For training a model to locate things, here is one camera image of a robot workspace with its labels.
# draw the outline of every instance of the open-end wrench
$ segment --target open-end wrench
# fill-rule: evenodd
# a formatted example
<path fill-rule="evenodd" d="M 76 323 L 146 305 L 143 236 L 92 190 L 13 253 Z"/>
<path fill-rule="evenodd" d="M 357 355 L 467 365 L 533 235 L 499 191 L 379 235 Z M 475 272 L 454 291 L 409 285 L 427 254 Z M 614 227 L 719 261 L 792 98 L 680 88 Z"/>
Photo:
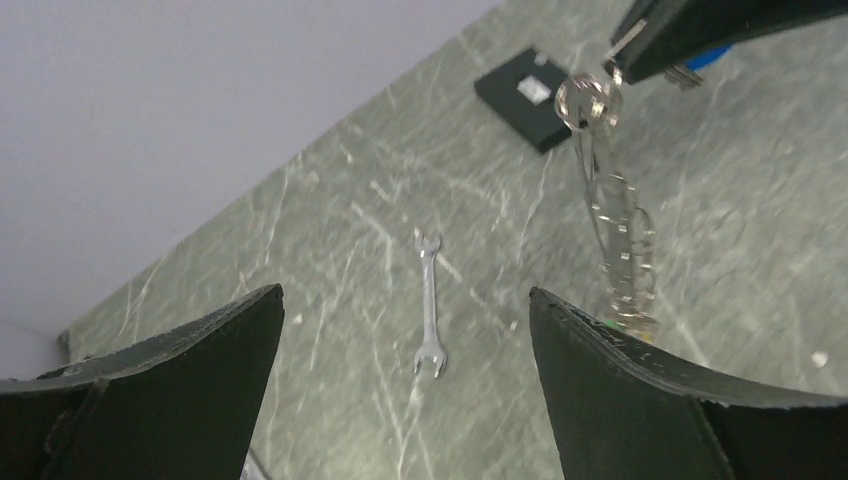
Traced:
<path fill-rule="evenodd" d="M 433 240 L 427 240 L 421 232 L 415 232 L 415 250 L 421 257 L 421 268 L 424 278 L 424 341 L 415 352 L 415 373 L 421 370 L 424 360 L 432 360 L 436 364 L 436 378 L 445 368 L 448 356 L 439 342 L 439 329 L 436 325 L 436 254 L 442 245 L 442 236 L 436 235 Z"/>

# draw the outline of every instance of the white label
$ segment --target white label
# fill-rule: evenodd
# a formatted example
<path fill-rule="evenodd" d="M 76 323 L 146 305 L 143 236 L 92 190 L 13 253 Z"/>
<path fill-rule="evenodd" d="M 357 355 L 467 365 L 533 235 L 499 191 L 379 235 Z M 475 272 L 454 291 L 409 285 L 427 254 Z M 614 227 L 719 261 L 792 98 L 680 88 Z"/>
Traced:
<path fill-rule="evenodd" d="M 551 97 L 551 89 L 533 75 L 518 82 L 518 91 L 536 106 Z"/>

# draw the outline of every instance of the white wall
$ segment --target white wall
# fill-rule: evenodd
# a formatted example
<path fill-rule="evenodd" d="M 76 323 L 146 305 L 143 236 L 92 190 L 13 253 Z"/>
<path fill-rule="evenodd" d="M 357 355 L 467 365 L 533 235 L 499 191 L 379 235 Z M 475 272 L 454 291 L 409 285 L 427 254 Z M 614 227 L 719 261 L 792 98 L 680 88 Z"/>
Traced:
<path fill-rule="evenodd" d="M 29 380 L 65 361 L 56 340 L 0 323 L 0 380 Z"/>
<path fill-rule="evenodd" d="M 0 321 L 52 342 L 497 3 L 0 2 Z"/>

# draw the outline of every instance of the wrench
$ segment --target wrench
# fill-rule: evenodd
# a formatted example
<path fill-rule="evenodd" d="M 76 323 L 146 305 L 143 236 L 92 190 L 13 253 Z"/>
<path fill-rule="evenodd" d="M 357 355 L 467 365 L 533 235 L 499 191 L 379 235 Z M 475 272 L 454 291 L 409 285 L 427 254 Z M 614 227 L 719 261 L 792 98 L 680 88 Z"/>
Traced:
<path fill-rule="evenodd" d="M 436 254 L 442 245 L 442 236 L 436 235 L 433 240 L 427 240 L 421 232 L 415 233 L 415 250 L 421 257 L 421 268 L 424 278 L 424 341 L 415 352 L 415 373 L 421 370 L 424 360 L 436 364 L 436 378 L 445 368 L 448 356 L 439 342 L 439 329 L 436 325 Z"/>

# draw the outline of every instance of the black object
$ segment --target black object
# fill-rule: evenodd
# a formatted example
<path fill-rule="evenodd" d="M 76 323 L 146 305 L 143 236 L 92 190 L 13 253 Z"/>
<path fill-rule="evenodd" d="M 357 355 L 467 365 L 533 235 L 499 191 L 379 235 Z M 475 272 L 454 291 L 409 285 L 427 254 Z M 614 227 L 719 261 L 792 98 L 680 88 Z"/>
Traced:
<path fill-rule="evenodd" d="M 568 480 L 848 478 L 848 399 L 700 367 L 538 288 L 530 335 Z"/>
<path fill-rule="evenodd" d="M 528 48 L 474 82 L 477 95 L 539 153 L 571 136 L 554 110 L 568 74 L 547 55 Z"/>
<path fill-rule="evenodd" d="M 714 48 L 846 13 L 848 0 L 636 0 L 611 43 L 641 20 L 645 26 L 605 69 L 614 62 L 634 84 Z"/>
<path fill-rule="evenodd" d="M 0 479 L 238 479 L 282 296 L 263 287 L 114 354 L 0 381 Z"/>

